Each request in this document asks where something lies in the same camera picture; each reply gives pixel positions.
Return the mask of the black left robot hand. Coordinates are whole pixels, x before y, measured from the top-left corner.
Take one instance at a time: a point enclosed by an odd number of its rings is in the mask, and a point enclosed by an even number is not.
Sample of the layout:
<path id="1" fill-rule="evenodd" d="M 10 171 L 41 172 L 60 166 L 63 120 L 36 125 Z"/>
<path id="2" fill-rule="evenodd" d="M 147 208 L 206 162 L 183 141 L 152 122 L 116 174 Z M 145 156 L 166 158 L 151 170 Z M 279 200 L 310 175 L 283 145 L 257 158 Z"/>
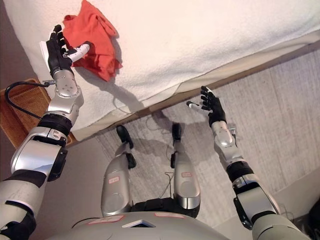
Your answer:
<path id="1" fill-rule="evenodd" d="M 84 57 L 93 46 L 91 42 L 85 41 L 83 44 L 67 50 L 60 24 L 55 25 L 49 34 L 49 39 L 40 41 L 39 45 L 44 62 L 52 78 L 58 71 L 68 70 L 72 72 L 73 63 Z"/>

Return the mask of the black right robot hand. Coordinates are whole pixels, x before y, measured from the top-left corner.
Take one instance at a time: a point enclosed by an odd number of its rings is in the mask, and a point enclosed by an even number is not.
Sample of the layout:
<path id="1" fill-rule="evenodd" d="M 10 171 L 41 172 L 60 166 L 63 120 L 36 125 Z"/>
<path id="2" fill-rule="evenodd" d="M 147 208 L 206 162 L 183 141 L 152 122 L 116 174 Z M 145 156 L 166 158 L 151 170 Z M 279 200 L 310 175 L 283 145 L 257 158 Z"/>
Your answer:
<path id="1" fill-rule="evenodd" d="M 224 122 L 226 124 L 226 114 L 223 110 L 220 99 L 216 97 L 213 91 L 206 86 L 201 87 L 200 94 L 200 104 L 189 100 L 186 102 L 186 105 L 190 109 L 206 116 L 210 127 L 212 127 L 213 123 L 216 122 Z"/>

